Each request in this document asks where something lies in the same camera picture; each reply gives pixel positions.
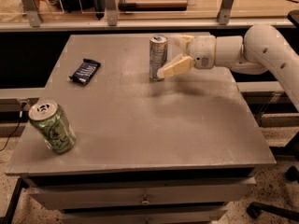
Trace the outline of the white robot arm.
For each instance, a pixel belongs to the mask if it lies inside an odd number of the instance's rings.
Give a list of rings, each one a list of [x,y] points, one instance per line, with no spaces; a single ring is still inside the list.
[[[273,26],[251,26],[243,36],[172,35],[179,54],[159,68],[157,77],[173,77],[198,70],[226,67],[246,75],[270,72],[299,110],[299,55]]]

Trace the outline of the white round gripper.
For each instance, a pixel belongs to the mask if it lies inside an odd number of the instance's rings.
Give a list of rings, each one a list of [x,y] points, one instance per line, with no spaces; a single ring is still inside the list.
[[[172,35],[172,44],[191,56],[176,56],[171,62],[158,69],[158,78],[173,77],[196,69],[211,69],[215,62],[216,37]]]

